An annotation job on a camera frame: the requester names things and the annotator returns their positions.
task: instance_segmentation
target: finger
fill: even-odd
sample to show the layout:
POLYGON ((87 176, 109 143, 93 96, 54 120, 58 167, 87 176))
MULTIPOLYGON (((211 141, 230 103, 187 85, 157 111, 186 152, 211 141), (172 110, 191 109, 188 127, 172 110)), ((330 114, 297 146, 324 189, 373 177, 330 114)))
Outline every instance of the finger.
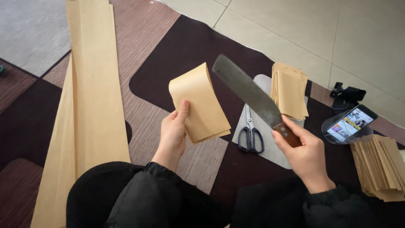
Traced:
POLYGON ((289 149, 292 149, 292 147, 287 143, 287 141, 284 140, 280 133, 277 131, 272 131, 271 135, 273 136, 277 147, 280 148, 283 153, 286 153, 289 149))
POLYGON ((176 110, 174 110, 172 113, 170 113, 166 118, 168 118, 169 120, 174 120, 176 119, 178 113, 176 110))
POLYGON ((283 122, 294 132, 296 136, 299 138, 308 136, 308 134, 312 135, 309 131, 303 129, 300 125, 294 123, 294 121, 290 120, 285 115, 281 115, 283 118, 283 122))
POLYGON ((176 121, 179 121, 179 123, 184 124, 185 119, 187 118, 187 115, 188 115, 189 108, 190 108, 190 102, 187 100, 182 100, 180 112, 176 117, 176 121))

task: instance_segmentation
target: clear plastic stand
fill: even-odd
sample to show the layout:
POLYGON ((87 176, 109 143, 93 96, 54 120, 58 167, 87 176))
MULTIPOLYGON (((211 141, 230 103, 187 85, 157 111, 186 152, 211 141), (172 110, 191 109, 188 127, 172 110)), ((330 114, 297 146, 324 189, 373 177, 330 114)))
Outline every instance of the clear plastic stand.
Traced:
POLYGON ((336 130, 334 133, 329 133, 327 130, 330 129, 339 119, 341 119, 343 116, 347 115, 351 110, 348 110, 344 113, 341 113, 337 116, 334 116, 332 118, 329 118, 325 120, 322 123, 321 130, 322 134, 325 136, 326 140, 328 140, 330 143, 336 144, 336 145, 342 145, 342 144, 351 144, 355 142, 368 142, 371 141, 373 138, 373 129, 370 128, 369 126, 365 126, 358 130, 356 133, 350 135, 349 130, 345 130, 345 125, 339 125, 336 127, 336 130), (344 140, 339 140, 338 138, 334 137, 334 134, 339 134, 338 138, 344 137, 344 140))

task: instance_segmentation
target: tile floor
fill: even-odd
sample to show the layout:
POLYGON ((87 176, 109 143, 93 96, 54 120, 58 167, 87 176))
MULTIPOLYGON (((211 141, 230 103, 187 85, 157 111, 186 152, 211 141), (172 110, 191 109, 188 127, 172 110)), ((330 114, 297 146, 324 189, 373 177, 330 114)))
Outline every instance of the tile floor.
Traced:
POLYGON ((363 104, 405 127, 404 0, 162 1, 324 87, 367 90, 363 104))

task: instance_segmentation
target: cutting board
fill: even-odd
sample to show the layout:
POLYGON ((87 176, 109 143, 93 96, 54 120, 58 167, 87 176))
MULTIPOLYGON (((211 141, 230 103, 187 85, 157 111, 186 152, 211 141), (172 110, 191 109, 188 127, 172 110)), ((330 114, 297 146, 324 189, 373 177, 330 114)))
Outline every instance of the cutting board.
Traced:
MULTIPOLYGON (((271 90, 271 78, 267 77, 264 74, 256 75, 253 81, 267 94, 270 94, 271 90)), ((308 102, 308 97, 305 97, 305 104, 308 102)), ((253 126, 257 128, 260 133, 262 134, 263 141, 264 141, 264 152, 259 154, 260 156, 264 157, 265 159, 276 163, 277 165, 285 168, 291 169, 290 165, 288 164, 287 158, 284 156, 283 152, 277 147, 274 143, 273 137, 271 136, 272 129, 268 126, 252 109, 250 110, 253 126)), ((304 121, 294 121, 301 127, 304 126, 304 121)), ((235 130, 235 134, 233 135, 232 142, 238 144, 238 136, 239 132, 243 127, 246 126, 246 105, 243 107, 241 117, 239 118, 238 125, 235 130)), ((246 135, 243 134, 241 137, 241 145, 246 148, 246 135)), ((256 143, 258 146, 258 150, 260 150, 260 141, 256 143)))

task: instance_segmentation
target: knife blade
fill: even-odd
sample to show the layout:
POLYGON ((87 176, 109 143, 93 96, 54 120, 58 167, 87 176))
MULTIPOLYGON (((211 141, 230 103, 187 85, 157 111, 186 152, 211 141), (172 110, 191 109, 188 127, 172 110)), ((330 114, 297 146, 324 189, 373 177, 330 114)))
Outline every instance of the knife blade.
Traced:
POLYGON ((283 122, 280 110, 274 101, 234 62, 220 54, 212 71, 267 125, 279 132, 290 146, 302 146, 299 137, 283 122))

